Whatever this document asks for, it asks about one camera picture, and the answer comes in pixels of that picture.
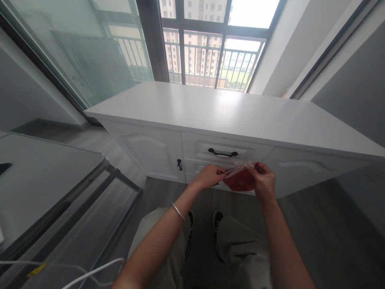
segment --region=black drawer handle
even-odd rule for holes
[[[219,154],[219,153],[216,153],[215,150],[213,148],[209,148],[209,153],[213,153],[215,155],[224,155],[224,156],[227,156],[227,157],[235,157],[238,155],[237,152],[232,152],[230,155],[226,155],[226,154]]]
[[[181,159],[176,160],[178,162],[178,165],[176,166],[180,171],[182,170],[182,167],[180,166]]]

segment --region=white cabinet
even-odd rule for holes
[[[103,125],[147,176],[186,181],[179,131],[113,122]]]
[[[276,147],[263,161],[276,175],[276,195],[283,197],[368,165],[362,159]]]
[[[304,101],[152,81],[85,113],[147,176],[170,181],[189,183],[208,163],[263,162],[283,197],[385,161],[382,146]]]

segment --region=plastic bag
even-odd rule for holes
[[[259,163],[252,163],[251,161],[245,163],[235,163],[234,166],[224,168],[227,177],[223,182],[232,191],[251,191],[255,188],[255,179],[245,169],[244,165],[257,169]]]

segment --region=wrist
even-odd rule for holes
[[[259,203],[261,204],[262,211],[271,210],[278,207],[278,202],[275,197],[262,197],[258,198]]]
[[[199,194],[203,190],[202,184],[198,181],[192,181],[188,184],[186,189],[188,189],[191,193],[196,194]]]

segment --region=grass field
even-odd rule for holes
[[[249,76],[249,73],[246,73],[244,71],[234,71],[234,73],[233,73],[233,70],[229,70],[229,71],[223,70],[222,74],[221,74],[222,77],[226,77],[226,73],[227,73],[227,78],[229,80],[226,88],[229,88],[229,87],[234,88],[236,85],[237,79],[238,79],[238,84],[237,84],[236,89],[239,89],[239,86],[240,86],[242,80],[243,80],[243,87],[244,87],[246,84],[247,78]]]

